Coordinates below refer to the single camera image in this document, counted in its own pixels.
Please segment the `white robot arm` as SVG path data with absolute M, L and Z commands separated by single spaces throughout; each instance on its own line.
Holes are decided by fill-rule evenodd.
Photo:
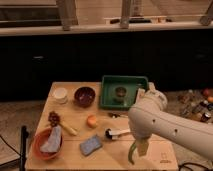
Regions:
M 165 112 L 166 96 L 148 90 L 128 111 L 129 127 L 136 140 L 156 134 L 213 161 L 213 125 Z

